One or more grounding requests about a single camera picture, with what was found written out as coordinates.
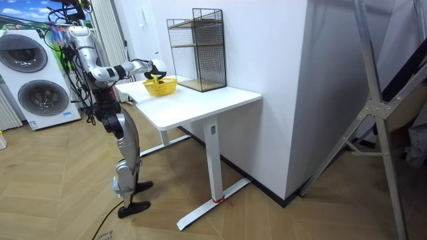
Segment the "robot leg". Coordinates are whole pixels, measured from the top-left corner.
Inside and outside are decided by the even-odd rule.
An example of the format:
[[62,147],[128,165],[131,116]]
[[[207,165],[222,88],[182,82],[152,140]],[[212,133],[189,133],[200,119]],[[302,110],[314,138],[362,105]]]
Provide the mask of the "robot leg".
[[142,212],[150,206],[149,201],[134,203],[132,199],[134,194],[153,186],[153,182],[137,182],[139,166],[141,165],[138,132],[133,119],[125,109],[122,109],[121,113],[116,114],[116,116],[123,129],[123,137],[117,139],[117,146],[124,159],[115,167],[117,177],[113,179],[113,189],[118,195],[123,197],[123,207],[119,209],[117,214],[119,218],[124,218]]

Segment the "wooden floor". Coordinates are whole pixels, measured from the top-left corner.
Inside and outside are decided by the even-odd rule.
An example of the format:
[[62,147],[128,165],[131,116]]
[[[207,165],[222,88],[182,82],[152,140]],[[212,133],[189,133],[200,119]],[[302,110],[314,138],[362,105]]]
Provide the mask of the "wooden floor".
[[[160,144],[158,132],[132,107],[141,149]],[[183,135],[174,129],[170,139]],[[114,137],[102,125],[76,121],[34,132],[28,126],[4,132],[0,151],[0,240],[90,240],[121,199],[111,190],[121,159]],[[240,179],[222,165],[224,187]],[[427,174],[398,164],[411,239],[427,239]],[[341,156],[310,189],[285,209],[253,185],[179,232],[176,222],[210,199],[205,151],[193,139],[143,159],[141,181],[149,191],[145,212],[118,219],[114,211],[96,239],[108,240],[336,240],[396,239],[381,158]]]

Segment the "desk leg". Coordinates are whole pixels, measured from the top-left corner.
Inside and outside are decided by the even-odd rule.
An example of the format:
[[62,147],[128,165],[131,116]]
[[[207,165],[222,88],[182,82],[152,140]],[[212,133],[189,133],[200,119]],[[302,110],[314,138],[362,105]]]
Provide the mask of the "desk leg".
[[159,132],[160,132],[161,143],[163,143],[163,145],[165,146],[168,146],[169,137],[167,136],[167,131],[159,131]]
[[209,170],[209,182],[214,201],[219,201],[223,196],[220,160],[220,141],[218,140],[218,124],[216,115],[205,119],[203,125],[205,131],[207,168]]
[[145,151],[142,151],[141,153],[139,153],[140,157],[144,157],[146,155],[155,153],[156,151],[162,150],[165,147],[172,145],[174,143],[179,143],[180,141],[183,141],[185,139],[190,138],[190,135],[184,135],[182,137],[178,137],[177,139],[171,140],[169,141],[169,137],[167,136],[167,131],[159,131],[160,132],[160,138],[161,138],[161,145],[152,147],[151,149],[147,149]]
[[180,231],[184,230],[195,220],[205,215],[208,211],[250,183],[248,179],[244,178],[234,183],[225,191],[222,190],[220,142],[218,140],[218,123],[216,115],[206,118],[203,128],[205,133],[207,168],[209,170],[212,199],[181,218],[176,224]]

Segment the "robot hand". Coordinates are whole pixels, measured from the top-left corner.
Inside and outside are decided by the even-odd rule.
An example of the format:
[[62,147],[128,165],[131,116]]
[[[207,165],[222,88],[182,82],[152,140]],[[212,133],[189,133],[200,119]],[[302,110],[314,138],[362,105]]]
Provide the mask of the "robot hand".
[[152,75],[159,75],[159,79],[162,79],[166,76],[166,73],[167,73],[166,64],[162,60],[153,59],[149,61],[149,63],[151,63],[152,69],[151,71],[144,73],[145,77],[147,77],[148,79],[153,79],[153,77],[151,76],[152,74]]

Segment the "washing machine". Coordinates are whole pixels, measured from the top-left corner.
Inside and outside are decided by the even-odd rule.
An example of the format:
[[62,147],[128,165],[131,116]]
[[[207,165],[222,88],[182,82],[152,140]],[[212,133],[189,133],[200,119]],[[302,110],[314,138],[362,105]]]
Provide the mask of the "washing machine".
[[81,119],[52,50],[36,30],[0,37],[0,75],[32,129]]

